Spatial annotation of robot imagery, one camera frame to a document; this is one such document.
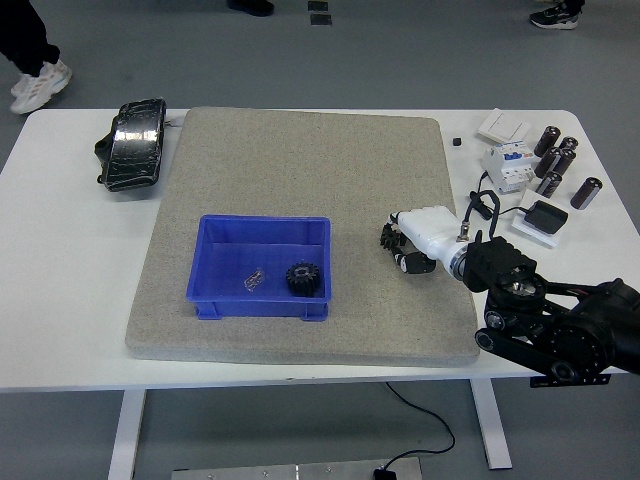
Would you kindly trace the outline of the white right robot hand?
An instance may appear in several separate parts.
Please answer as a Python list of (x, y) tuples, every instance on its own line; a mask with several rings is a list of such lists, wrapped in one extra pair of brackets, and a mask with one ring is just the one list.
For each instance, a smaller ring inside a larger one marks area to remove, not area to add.
[(432, 272), (440, 262), (457, 280), (464, 275), (468, 228), (444, 206), (392, 213), (383, 226), (380, 245), (407, 274)]

